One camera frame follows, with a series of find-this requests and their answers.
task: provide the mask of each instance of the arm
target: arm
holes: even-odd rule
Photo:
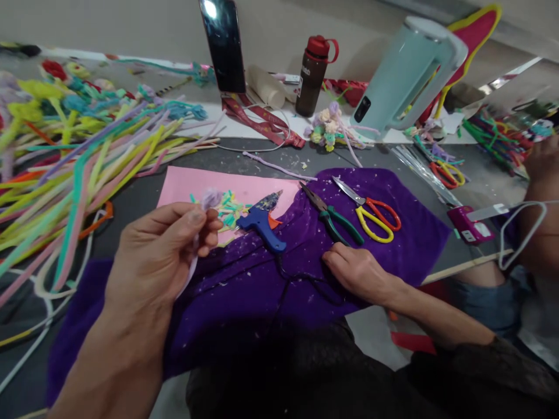
[[[413,319],[446,349],[463,343],[489,345],[495,338],[491,330],[462,311],[386,272],[365,249],[336,243],[323,260],[345,289]]]
[[[222,227],[213,209],[175,203],[122,233],[105,306],[89,330],[48,419],[147,418],[162,382],[172,306],[193,257],[208,255]],[[196,234],[200,247],[193,248]]]
[[[525,162],[530,185],[525,201],[559,200],[559,136],[553,136],[532,148]],[[526,237],[541,214],[537,206],[519,214],[521,239]],[[521,253],[521,261],[530,272],[547,278],[559,276],[559,204],[547,206],[547,215]]]

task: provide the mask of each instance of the gray table surface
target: gray table surface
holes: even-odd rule
[[[260,149],[269,147],[263,140],[223,139],[223,145],[233,148]],[[496,203],[512,204],[523,199],[526,182],[509,177],[500,171],[490,158],[474,145],[445,146],[447,152],[465,158],[461,167],[471,179],[471,183],[455,190],[455,195],[465,205],[481,208]],[[260,154],[265,160],[291,171],[312,176],[333,167],[353,167],[349,151],[343,148],[325,153],[306,145],[302,150],[284,148]],[[236,173],[262,177],[289,178],[289,176],[265,167],[238,153],[225,150],[207,150],[185,156],[172,164],[181,167],[205,169],[216,172]],[[364,167],[387,168],[395,172],[401,182],[435,215],[452,227],[446,216],[447,209],[439,202],[431,188],[419,179],[396,156],[383,147],[359,151],[358,156]],[[301,162],[308,167],[302,169]],[[153,210],[157,205],[165,179],[165,169],[156,175],[135,179],[114,198],[115,217],[95,234],[93,258],[112,258],[118,246],[119,234],[131,221]],[[448,276],[454,271],[467,268],[467,264],[494,259],[498,252],[498,242],[485,243],[478,248],[467,246],[454,235],[433,268],[433,279]],[[0,287],[5,288],[13,280],[10,275],[0,279]],[[43,303],[32,296],[31,286],[24,287],[15,298],[0,310],[0,339],[17,334],[44,318]],[[5,418],[18,417],[45,406],[45,376],[49,348],[56,339],[61,322],[58,321],[45,341],[31,356],[23,369],[0,396],[0,411]],[[33,340],[0,349],[0,377],[13,368],[27,351]]]

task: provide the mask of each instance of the lanyard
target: lanyard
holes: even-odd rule
[[[253,105],[246,95],[240,94],[236,96],[240,98],[245,106]],[[260,106],[251,106],[249,109],[265,121],[255,122],[246,115],[245,111],[237,100],[234,99],[234,97],[235,96],[221,98],[222,108],[226,111],[229,117],[235,118],[240,123],[251,127],[253,130],[259,132],[264,137],[272,141],[275,145],[281,145],[284,142],[284,139],[278,135],[278,133],[283,133],[285,137],[285,145],[303,148],[305,140],[293,130],[291,130],[291,134],[288,137],[289,129],[287,124],[280,118]]]

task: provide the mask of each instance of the mint green thermos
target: mint green thermos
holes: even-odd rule
[[[382,139],[390,128],[411,127],[467,56],[466,44],[444,26],[408,16],[353,113],[351,125],[380,131],[377,137],[356,128],[371,139]]]

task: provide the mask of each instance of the table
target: table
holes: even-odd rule
[[[37,78],[37,65],[43,59],[44,57],[38,57],[22,61],[3,56],[0,68],[11,71],[21,79]],[[149,72],[135,77],[124,67],[117,67],[115,65],[101,67],[99,62],[82,60],[82,64],[92,70],[95,77],[107,77],[114,81],[116,86],[132,91],[135,90],[138,82],[147,83],[153,88],[158,89],[180,81],[176,77],[160,76]],[[191,83],[170,94],[169,98],[176,98],[180,94],[186,94],[187,100],[192,103],[203,104],[210,114],[210,119],[216,119],[221,113],[220,96],[216,88],[206,87],[199,89]],[[327,107],[329,101],[330,99],[327,95],[321,93],[317,110]],[[309,124],[309,121],[301,117],[295,117],[292,107],[286,105],[284,111],[290,120],[292,128],[302,134],[302,130]],[[348,118],[348,112],[351,111],[351,109],[344,108],[345,119]],[[222,132],[221,136],[256,136],[256,133],[250,128],[235,122],[228,121],[227,125],[227,130]],[[197,130],[197,133],[204,134],[205,131],[201,129]],[[408,140],[401,133],[392,132],[385,141],[387,143],[399,143]],[[467,144],[473,141],[467,133],[464,133],[463,138],[458,139],[453,136],[447,138],[446,142]],[[244,147],[246,149],[271,148],[273,146],[266,140],[239,138],[224,138],[222,143],[226,147]],[[472,179],[472,182],[462,186],[455,192],[455,195],[463,204],[481,208],[496,203],[512,204],[522,200],[526,183],[519,178],[511,178],[502,173],[492,163],[491,159],[486,154],[481,153],[475,145],[445,145],[444,148],[450,154],[466,158],[466,163],[461,169]],[[447,225],[451,226],[450,220],[446,216],[445,206],[439,202],[431,188],[404,166],[394,154],[389,153],[384,147],[374,147],[358,151],[357,155],[365,167],[387,168],[394,171],[403,184],[427,208]],[[306,145],[302,150],[284,148],[274,152],[261,153],[261,156],[271,163],[306,175],[314,175],[326,168],[353,167],[353,160],[346,149],[336,149],[332,153],[326,153],[323,149],[318,150],[311,148],[310,145]],[[301,162],[308,164],[306,170],[302,169]],[[249,158],[239,156],[238,153],[219,149],[185,156],[172,164],[241,175],[288,177]],[[112,202],[115,207],[115,218],[103,225],[95,233],[93,258],[112,258],[114,256],[122,229],[131,221],[154,209],[157,205],[164,179],[165,169],[162,169],[159,174],[130,182],[114,197]],[[438,280],[476,264],[494,260],[497,258],[497,252],[497,242],[485,243],[477,249],[469,247],[461,239],[451,236],[441,257],[435,264],[433,272],[426,278],[426,282]],[[81,257],[81,253],[78,253],[77,260],[80,260]],[[12,280],[12,275],[5,275],[3,278],[0,278],[0,288],[5,288]],[[0,339],[20,333],[44,318],[45,309],[43,303],[39,299],[32,297],[32,294],[32,286],[28,283],[0,310]],[[44,377],[46,376],[48,351],[52,342],[56,339],[60,325],[61,322],[59,321],[51,327],[51,331],[45,341],[27,361],[4,393],[0,395],[2,417],[18,417],[44,407]],[[31,339],[20,342],[14,347],[0,348],[2,360],[0,363],[0,378],[3,379],[8,374],[32,343],[33,340]]]
[[[233,148],[258,149],[268,146],[267,142],[261,140],[223,139],[222,141],[224,145]],[[479,151],[476,146],[448,145],[445,149],[451,154],[466,159],[462,169],[472,179],[472,182],[455,191],[455,195],[463,204],[479,208],[495,203],[512,204],[522,200],[526,183],[520,178],[511,178],[501,172],[490,158]],[[332,153],[325,153],[323,150],[306,145],[303,150],[284,148],[260,155],[269,162],[307,175],[314,175],[320,170],[331,167],[353,167],[351,156],[346,149],[336,149]],[[359,151],[358,157],[365,167],[387,168],[395,172],[402,183],[429,210],[451,226],[450,220],[446,216],[446,207],[439,202],[431,188],[402,164],[393,153],[383,147],[375,147]],[[307,163],[306,170],[302,169],[301,162]],[[242,175],[288,177],[249,158],[239,157],[238,153],[220,149],[185,156],[173,164]],[[154,176],[134,180],[114,198],[115,218],[96,232],[93,258],[112,258],[114,256],[122,229],[129,222],[151,211],[157,205],[164,179],[165,169],[162,169]],[[461,239],[451,235],[426,282],[494,260],[498,256],[497,253],[497,241],[484,243],[477,249],[467,246]],[[8,278],[6,275],[5,278],[0,279],[0,285],[6,286],[9,280],[12,278]],[[28,285],[17,294],[17,298],[12,299],[0,310],[1,336],[7,337],[19,333],[44,317],[42,302],[37,298],[29,298],[31,294],[32,287]],[[3,417],[17,417],[44,407],[47,355],[60,324],[61,322],[58,322],[52,327],[43,344],[0,396],[0,411],[4,413]],[[4,377],[11,370],[31,343],[32,340],[13,348],[0,350],[2,357],[0,377]]]

